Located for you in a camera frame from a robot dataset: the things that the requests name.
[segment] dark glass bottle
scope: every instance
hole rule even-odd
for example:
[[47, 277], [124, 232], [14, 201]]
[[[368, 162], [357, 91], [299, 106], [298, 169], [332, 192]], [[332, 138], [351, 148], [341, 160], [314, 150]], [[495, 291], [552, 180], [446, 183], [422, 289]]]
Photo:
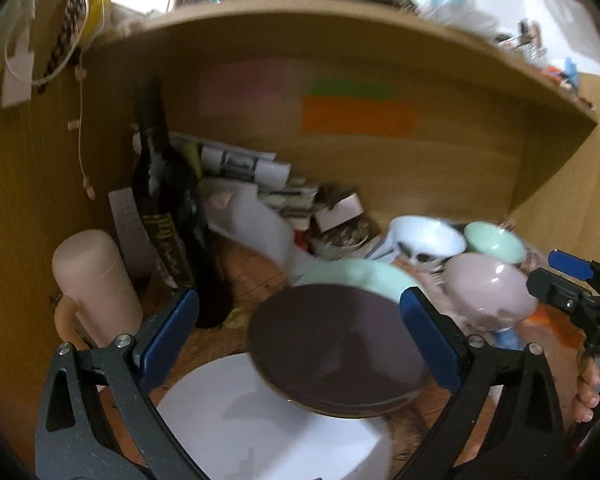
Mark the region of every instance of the dark glass bottle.
[[233, 309], [234, 298], [216, 255], [216, 235], [198, 199], [196, 173], [169, 142], [160, 80], [136, 85], [135, 101], [142, 153], [132, 189], [142, 223], [171, 286], [198, 292], [196, 326], [219, 326]]

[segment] pink bowl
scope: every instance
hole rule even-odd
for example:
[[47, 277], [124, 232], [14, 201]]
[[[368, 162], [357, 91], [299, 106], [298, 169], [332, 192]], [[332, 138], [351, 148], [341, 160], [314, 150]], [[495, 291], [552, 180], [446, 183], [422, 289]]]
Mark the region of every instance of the pink bowl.
[[538, 306], [526, 291], [526, 276], [493, 256], [455, 256], [446, 263], [444, 278], [456, 308], [478, 329], [506, 330]]

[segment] pink sticky note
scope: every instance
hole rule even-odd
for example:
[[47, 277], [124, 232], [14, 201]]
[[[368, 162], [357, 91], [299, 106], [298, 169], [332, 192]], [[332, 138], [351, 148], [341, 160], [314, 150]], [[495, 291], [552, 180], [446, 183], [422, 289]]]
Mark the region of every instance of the pink sticky note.
[[283, 100], [288, 62], [258, 59], [226, 63], [200, 75], [200, 115], [225, 115], [275, 107]]

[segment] green sticky note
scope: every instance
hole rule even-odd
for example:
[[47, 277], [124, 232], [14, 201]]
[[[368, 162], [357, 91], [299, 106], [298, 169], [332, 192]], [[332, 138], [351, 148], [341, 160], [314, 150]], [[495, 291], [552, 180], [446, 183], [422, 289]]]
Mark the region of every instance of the green sticky note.
[[395, 99], [395, 87], [390, 83], [368, 82], [360, 79], [324, 78], [314, 81], [311, 95], [391, 101]]

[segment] cord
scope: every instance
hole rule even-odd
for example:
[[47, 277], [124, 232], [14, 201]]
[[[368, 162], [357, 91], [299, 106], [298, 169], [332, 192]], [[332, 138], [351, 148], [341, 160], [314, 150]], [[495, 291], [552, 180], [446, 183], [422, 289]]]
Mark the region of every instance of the cord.
[[80, 172], [82, 173], [82, 187], [87, 192], [87, 196], [90, 200], [96, 200], [96, 192], [91, 185], [91, 179], [84, 172], [84, 164], [82, 163], [82, 82], [84, 81], [84, 71], [82, 70], [82, 54], [78, 59], [78, 67], [75, 71], [75, 78], [78, 80], [78, 86], [80, 87], [80, 117], [78, 118], [78, 162], [80, 163]]
[[53, 79], [58, 77], [59, 73], [61, 73], [62, 70], [64, 70], [64, 68], [67, 66], [67, 63], [69, 63], [71, 56], [75, 52], [75, 49], [78, 47], [78, 43], [80, 43], [80, 38], [82, 37], [84, 29], [87, 26], [87, 20], [89, 19], [89, 10], [90, 10], [89, 9], [89, 0], [84, 0], [84, 4], [85, 4], [84, 22], [82, 23], [82, 27], [80, 28], [80, 31], [78, 31], [78, 35], [75, 38], [75, 42], [72, 45], [71, 50], [67, 53], [67, 55], [62, 60], [62, 63], [60, 63], [60, 65], [58, 65], [58, 68], [56, 68], [53, 71], [53, 73], [49, 74], [46, 77], [40, 78], [40, 79], [24, 79], [23, 77], [20, 77], [18, 74], [16, 74], [13, 71], [13, 68], [11, 67], [11, 65], [9, 64], [9, 54], [8, 54], [7, 50], [11, 43], [11, 37], [13, 35], [13, 32], [17, 28], [18, 22], [20, 21], [20, 20], [16, 20], [13, 27], [11, 27], [11, 30], [9, 31], [7, 40], [4, 42], [4, 65], [7, 68], [7, 70], [9, 72], [11, 72], [11, 75], [14, 76], [14, 78], [16, 78], [18, 81], [20, 81], [22, 83], [27, 83], [31, 86], [42, 86], [42, 85], [48, 84], [49, 82], [53, 81]]
[[[93, 35], [94, 38], [97, 35], [99, 35], [102, 32], [102, 29], [104, 28], [104, 0], [100, 0], [100, 3], [102, 4], [101, 22], [98, 31]], [[82, 69], [82, 53], [84, 51], [85, 49], [83, 49], [80, 53], [80, 57], [78, 58], [78, 67], [75, 71], [75, 78], [78, 80], [78, 85], [80, 87], [80, 117], [78, 118], [78, 162], [80, 163], [80, 172], [82, 173], [82, 187], [87, 192], [87, 196], [89, 197], [89, 199], [93, 201], [96, 200], [96, 192], [93, 189], [93, 186], [91, 185], [91, 179], [84, 171], [84, 164], [82, 163], [82, 83], [84, 82], [84, 78], [86, 77], [86, 74]]]

